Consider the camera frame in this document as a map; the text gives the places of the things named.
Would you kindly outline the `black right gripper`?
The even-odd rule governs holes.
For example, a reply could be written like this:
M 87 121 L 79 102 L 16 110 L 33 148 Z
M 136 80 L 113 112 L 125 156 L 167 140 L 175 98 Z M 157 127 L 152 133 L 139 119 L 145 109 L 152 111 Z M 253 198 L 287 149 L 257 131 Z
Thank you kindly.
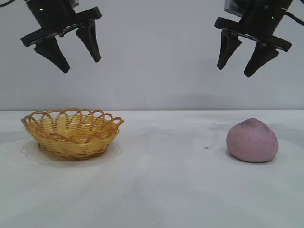
M 292 44 L 273 35 L 291 0 L 227 0 L 224 11 L 241 17 L 239 22 L 218 17 L 214 26 L 221 29 L 221 47 L 217 68 L 222 70 L 235 50 L 242 44 L 238 35 L 257 41 L 244 74 L 251 77 L 258 69 L 276 58 L 276 48 L 287 52 Z

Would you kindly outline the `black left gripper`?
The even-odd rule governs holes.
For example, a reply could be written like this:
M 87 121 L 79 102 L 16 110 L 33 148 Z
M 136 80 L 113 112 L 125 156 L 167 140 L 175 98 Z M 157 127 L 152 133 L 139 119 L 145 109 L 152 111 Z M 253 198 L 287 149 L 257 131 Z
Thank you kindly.
M 75 13 L 74 7 L 79 5 L 78 0 L 26 0 L 25 3 L 41 26 L 39 30 L 21 38 L 25 47 L 36 43 L 34 48 L 36 53 L 51 61 L 63 73 L 67 73 L 70 65 L 62 54 L 56 38 L 53 37 L 63 36 L 80 27 L 76 35 L 83 42 L 92 59 L 95 62 L 101 60 L 94 21 L 102 16 L 98 7 Z

